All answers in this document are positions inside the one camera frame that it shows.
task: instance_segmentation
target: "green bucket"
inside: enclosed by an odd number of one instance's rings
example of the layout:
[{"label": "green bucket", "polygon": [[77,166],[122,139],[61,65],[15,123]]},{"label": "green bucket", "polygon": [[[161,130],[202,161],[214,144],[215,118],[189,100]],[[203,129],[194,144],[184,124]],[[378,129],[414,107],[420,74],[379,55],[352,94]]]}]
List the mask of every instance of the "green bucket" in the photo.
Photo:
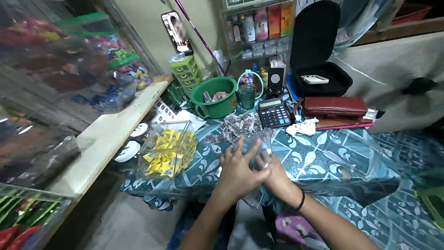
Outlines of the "green bucket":
[{"label": "green bucket", "polygon": [[[237,105],[236,85],[236,81],[231,77],[214,77],[201,82],[190,93],[191,101],[196,104],[196,113],[202,119],[219,119],[229,115]],[[227,92],[228,96],[218,101],[205,102],[205,91],[208,91],[211,97],[217,92]]]}]

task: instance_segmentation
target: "human hand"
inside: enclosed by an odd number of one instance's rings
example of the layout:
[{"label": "human hand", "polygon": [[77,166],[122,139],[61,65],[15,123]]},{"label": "human hand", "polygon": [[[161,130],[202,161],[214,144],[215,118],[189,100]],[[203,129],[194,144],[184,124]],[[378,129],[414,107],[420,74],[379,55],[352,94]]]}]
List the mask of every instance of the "human hand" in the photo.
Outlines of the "human hand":
[{"label": "human hand", "polygon": [[225,156],[220,157],[222,172],[219,182],[211,194],[212,198],[218,200],[220,205],[227,209],[271,176],[271,168],[267,167],[254,173],[248,167],[251,158],[256,155],[261,145],[260,140],[257,140],[254,147],[245,155],[242,155],[241,150],[243,142],[244,137],[241,136],[238,142],[240,149],[232,154],[232,147],[228,147],[225,150]]},{"label": "human hand", "polygon": [[287,173],[276,154],[273,153],[271,159],[266,151],[261,152],[261,155],[262,158],[258,155],[255,156],[256,163],[260,169],[266,165],[265,162],[271,162],[268,164],[267,168],[271,167],[273,172],[271,177],[265,181],[265,185],[273,192],[273,194],[288,204],[302,199],[301,190],[288,178]]}]

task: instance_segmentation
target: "purple stick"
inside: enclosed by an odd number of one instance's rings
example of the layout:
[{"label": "purple stick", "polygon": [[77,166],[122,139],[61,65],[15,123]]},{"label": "purple stick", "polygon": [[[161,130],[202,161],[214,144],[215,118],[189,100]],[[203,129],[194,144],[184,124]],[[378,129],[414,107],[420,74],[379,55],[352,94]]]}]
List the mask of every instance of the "purple stick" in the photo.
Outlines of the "purple stick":
[{"label": "purple stick", "polygon": [[203,45],[205,45],[205,48],[208,50],[208,53],[210,53],[210,55],[213,57],[214,61],[216,61],[218,67],[221,69],[222,73],[224,76],[227,76],[225,73],[225,70],[222,68],[222,66],[220,65],[220,63],[218,62],[218,60],[216,59],[216,57],[214,56],[213,52],[211,51],[211,49],[208,47],[208,45],[206,45],[205,40],[203,39],[203,37],[200,35],[199,31],[197,31],[196,27],[194,26],[194,24],[191,22],[190,17],[188,16],[188,14],[186,13],[185,9],[183,8],[182,4],[179,2],[179,0],[175,0],[177,5],[179,6],[179,9],[182,11],[182,13],[185,15],[185,18],[188,20],[188,22],[191,24],[191,26],[193,27],[194,31],[196,32],[196,34],[198,35],[198,37],[200,38],[200,40],[203,42]]}]

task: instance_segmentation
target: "white jar lid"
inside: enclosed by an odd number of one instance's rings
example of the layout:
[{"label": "white jar lid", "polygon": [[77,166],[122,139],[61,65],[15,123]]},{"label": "white jar lid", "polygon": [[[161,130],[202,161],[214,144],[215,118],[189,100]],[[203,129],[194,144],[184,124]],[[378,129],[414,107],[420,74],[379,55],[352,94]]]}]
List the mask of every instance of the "white jar lid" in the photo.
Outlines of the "white jar lid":
[{"label": "white jar lid", "polygon": [[146,124],[146,123],[139,123],[139,125],[137,125],[137,127],[130,134],[130,136],[131,137],[139,136],[139,135],[145,133],[147,129],[148,129],[148,124]]},{"label": "white jar lid", "polygon": [[116,162],[126,162],[137,154],[140,144],[136,141],[129,141],[123,150],[114,159]]}]

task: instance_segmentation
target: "red wallet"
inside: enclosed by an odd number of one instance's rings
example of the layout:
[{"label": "red wallet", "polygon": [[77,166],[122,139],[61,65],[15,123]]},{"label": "red wallet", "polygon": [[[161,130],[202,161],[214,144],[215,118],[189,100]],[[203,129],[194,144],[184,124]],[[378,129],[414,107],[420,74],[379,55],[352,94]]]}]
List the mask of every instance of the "red wallet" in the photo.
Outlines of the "red wallet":
[{"label": "red wallet", "polygon": [[308,117],[361,119],[367,106],[361,97],[307,97],[303,104]]}]

